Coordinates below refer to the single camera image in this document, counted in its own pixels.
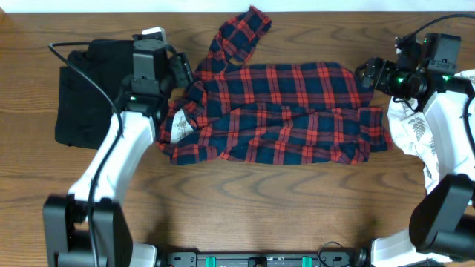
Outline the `red navy plaid shirt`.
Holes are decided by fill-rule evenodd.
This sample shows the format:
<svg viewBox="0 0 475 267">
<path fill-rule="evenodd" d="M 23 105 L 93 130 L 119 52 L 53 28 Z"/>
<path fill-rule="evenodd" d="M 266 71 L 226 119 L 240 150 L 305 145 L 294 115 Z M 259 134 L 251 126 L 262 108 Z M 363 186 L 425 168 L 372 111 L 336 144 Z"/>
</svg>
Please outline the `red navy plaid shirt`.
<svg viewBox="0 0 475 267">
<path fill-rule="evenodd" d="M 170 162 L 354 165 L 390 150 L 384 111 L 351 70 L 336 62 L 250 63 L 271 25 L 256 7 L 221 25 L 160 126 L 157 146 Z"/>
</svg>

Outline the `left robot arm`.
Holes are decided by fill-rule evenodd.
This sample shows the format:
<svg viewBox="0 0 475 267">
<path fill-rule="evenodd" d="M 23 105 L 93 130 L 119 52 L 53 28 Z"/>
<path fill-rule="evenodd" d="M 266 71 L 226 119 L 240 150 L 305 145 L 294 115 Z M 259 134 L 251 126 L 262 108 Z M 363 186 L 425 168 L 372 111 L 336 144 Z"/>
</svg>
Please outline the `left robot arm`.
<svg viewBox="0 0 475 267">
<path fill-rule="evenodd" d="M 129 183 L 168 111 L 175 88 L 192 81 L 184 53 L 160 27 L 134 36 L 133 73 L 110 100 L 110 128 L 65 196 L 50 195 L 42 216 L 49 266 L 161 266 L 158 248 L 136 243 L 122 212 Z"/>
</svg>

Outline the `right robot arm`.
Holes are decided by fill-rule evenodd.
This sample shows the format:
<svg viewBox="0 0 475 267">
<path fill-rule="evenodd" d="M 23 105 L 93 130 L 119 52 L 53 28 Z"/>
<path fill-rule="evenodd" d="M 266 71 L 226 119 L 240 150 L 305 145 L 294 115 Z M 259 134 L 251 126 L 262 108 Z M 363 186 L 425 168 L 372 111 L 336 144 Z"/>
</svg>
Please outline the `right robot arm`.
<svg viewBox="0 0 475 267">
<path fill-rule="evenodd" d="M 415 99 L 439 163 L 437 186 L 416 206 L 406 230 L 372 242 L 372 266 L 442 266 L 474 258 L 474 100 L 471 80 L 456 75 L 461 39 L 429 33 L 395 40 L 396 62 L 378 57 L 356 69 L 363 88 Z"/>
</svg>

